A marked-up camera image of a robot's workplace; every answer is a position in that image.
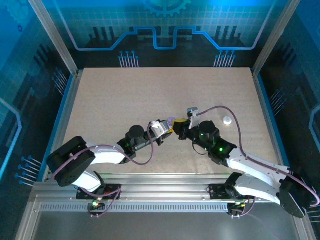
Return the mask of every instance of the glass panel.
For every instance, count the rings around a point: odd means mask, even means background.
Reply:
[[[0,1],[0,21],[0,238],[13,239],[70,73],[27,0]]]
[[[320,2],[302,0],[261,77],[291,168],[320,192]],[[320,238],[319,207],[309,210]]]
[[[287,0],[45,0],[79,68],[253,67]]]

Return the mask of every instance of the black bracket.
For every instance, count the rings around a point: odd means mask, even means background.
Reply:
[[[242,204],[234,204],[234,203],[228,203],[228,212],[227,214],[230,216],[240,216],[244,212],[245,207]]]
[[[114,192],[120,188],[121,188],[121,184],[104,184],[104,185],[100,186],[97,190],[95,190],[93,192],[93,194],[103,195],[103,194]],[[115,199],[116,195],[117,195],[117,193],[114,193],[110,196],[105,196],[102,198],[102,200],[113,200],[113,199]],[[118,197],[116,198],[117,200],[120,199],[120,195],[121,195],[121,192],[118,195]],[[75,198],[78,200],[95,200],[96,199],[96,197],[86,194],[80,188],[78,189]]]
[[[210,195],[210,200],[214,199],[230,199],[230,195],[226,191],[224,184],[209,184],[206,191]]]

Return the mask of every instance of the wooden tabletop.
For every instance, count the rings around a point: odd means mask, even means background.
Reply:
[[[113,145],[133,125],[144,129],[150,121],[187,118],[187,108],[224,105],[236,114],[246,152],[278,163],[249,68],[85,68],[77,91],[64,142],[82,136],[86,142]],[[239,145],[237,126],[223,124],[231,114],[224,109],[201,116],[212,120],[223,139]],[[151,147],[137,152],[146,162]],[[205,173],[228,174],[232,169],[198,155],[189,140],[172,134],[145,166],[96,164],[99,173]]]

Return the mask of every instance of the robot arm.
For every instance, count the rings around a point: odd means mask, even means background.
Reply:
[[[220,137],[220,131],[212,121],[200,123],[196,107],[189,108],[187,114],[189,119],[176,119],[172,128],[165,120],[151,122],[147,131],[144,131],[142,126],[132,126],[125,138],[114,146],[100,145],[95,148],[77,136],[52,153],[47,159],[47,164],[52,173],[58,172],[63,164],[78,154],[76,160],[70,161],[60,169],[55,179],[60,187],[72,184],[98,194],[103,190],[104,182],[96,172],[87,170],[90,165],[128,163],[128,157],[131,160],[135,158],[138,150],[154,142],[160,146],[164,139],[175,132],[179,140],[189,139],[207,151],[208,157],[214,163],[248,174],[233,173],[229,177],[224,185],[229,198],[240,196],[243,199],[244,196],[254,196],[281,205],[293,216],[303,218],[306,215],[306,209],[312,203],[313,196],[285,175],[290,173],[288,167],[267,162],[250,154],[245,156],[240,148]]]
[[[212,121],[199,124],[198,109],[188,109],[188,118],[177,121],[173,131],[179,140],[191,140],[207,151],[216,164],[242,171],[248,175],[233,173],[225,184],[231,196],[254,196],[281,205],[291,215],[303,218],[313,201],[311,193],[288,177],[287,166],[273,164],[261,158],[244,154],[236,145],[220,137],[220,131]],[[302,178],[294,173],[300,181]]]
[[[151,143],[156,142],[159,146],[163,144],[164,139],[168,138],[172,131],[165,120],[153,121],[149,124],[148,131],[139,125],[134,125],[126,133],[125,138],[121,139],[113,146],[100,145],[95,148],[86,143],[82,137],[76,136],[69,142],[64,144],[58,150],[53,152],[46,160],[52,173],[55,173],[59,168],[67,162],[72,156],[80,151],[85,151],[80,154],[76,160],[71,161],[59,173],[56,174],[60,187],[75,185],[89,192],[94,192],[102,184],[102,180],[95,172],[87,171],[90,165],[94,164],[126,164],[136,157],[136,152]]]

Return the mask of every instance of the gear graphic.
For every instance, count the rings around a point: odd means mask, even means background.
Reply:
[[[11,17],[22,24],[28,18],[29,6],[28,0],[0,0],[0,7],[6,7]]]
[[[180,11],[185,10],[187,4],[191,4],[191,0],[142,0],[145,10],[149,10],[150,14],[155,14],[157,17],[171,16],[180,14]]]

